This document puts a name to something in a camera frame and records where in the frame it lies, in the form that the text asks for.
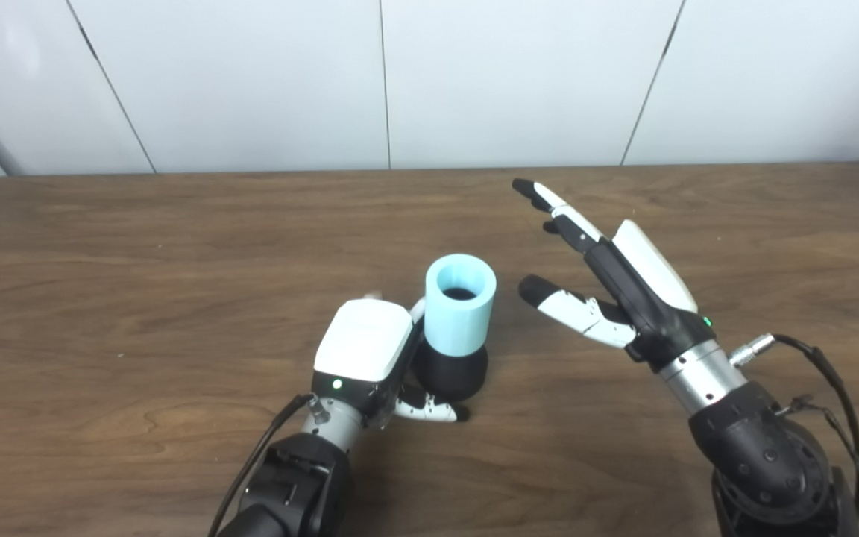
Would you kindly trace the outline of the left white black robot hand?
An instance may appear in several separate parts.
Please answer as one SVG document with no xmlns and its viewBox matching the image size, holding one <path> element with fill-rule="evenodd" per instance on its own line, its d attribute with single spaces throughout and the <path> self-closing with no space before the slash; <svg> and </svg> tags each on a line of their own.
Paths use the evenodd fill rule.
<svg viewBox="0 0 859 537">
<path fill-rule="evenodd" d="M 406 383 L 424 340 L 425 298 L 405 308 L 367 295 L 338 308 L 316 351 L 311 391 L 358 412 L 364 428 L 392 417 L 458 424 L 468 408 Z"/>
</svg>

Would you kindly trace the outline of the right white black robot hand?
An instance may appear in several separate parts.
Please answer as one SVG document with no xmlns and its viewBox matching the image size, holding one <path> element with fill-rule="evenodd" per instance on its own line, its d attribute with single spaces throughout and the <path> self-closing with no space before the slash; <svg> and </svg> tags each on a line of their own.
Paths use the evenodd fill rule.
<svg viewBox="0 0 859 537">
<path fill-rule="evenodd" d="M 514 179 L 512 189 L 549 214 L 544 230 L 579 252 L 614 299 L 586 297 L 529 274 L 519 282 L 518 293 L 532 308 L 586 339 L 623 349 L 654 373 L 715 339 L 677 271 L 633 221 L 623 221 L 616 235 L 607 237 L 544 184 Z"/>
</svg>

